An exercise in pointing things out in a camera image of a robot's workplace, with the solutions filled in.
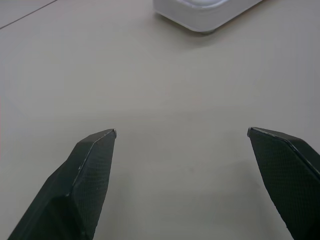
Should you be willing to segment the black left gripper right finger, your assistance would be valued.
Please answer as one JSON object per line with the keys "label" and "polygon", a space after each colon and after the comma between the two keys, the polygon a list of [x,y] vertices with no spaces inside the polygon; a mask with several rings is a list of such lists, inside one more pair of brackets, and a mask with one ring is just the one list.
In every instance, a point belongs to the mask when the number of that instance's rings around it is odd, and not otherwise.
{"label": "black left gripper right finger", "polygon": [[304,140],[250,127],[264,186],[294,240],[320,240],[320,154]]}

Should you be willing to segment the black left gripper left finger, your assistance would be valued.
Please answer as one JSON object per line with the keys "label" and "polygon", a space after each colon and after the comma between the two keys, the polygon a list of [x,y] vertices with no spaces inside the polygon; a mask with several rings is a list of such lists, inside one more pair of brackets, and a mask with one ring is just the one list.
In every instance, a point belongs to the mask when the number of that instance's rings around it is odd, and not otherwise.
{"label": "black left gripper left finger", "polygon": [[7,240],[93,240],[116,138],[112,128],[79,141],[47,178]]}

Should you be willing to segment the white plastic tray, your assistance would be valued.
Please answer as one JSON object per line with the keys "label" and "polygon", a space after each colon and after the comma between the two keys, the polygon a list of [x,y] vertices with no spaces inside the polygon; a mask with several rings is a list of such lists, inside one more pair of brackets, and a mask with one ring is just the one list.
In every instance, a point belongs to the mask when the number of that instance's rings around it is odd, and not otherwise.
{"label": "white plastic tray", "polygon": [[263,0],[152,0],[156,13],[197,33],[212,32]]}

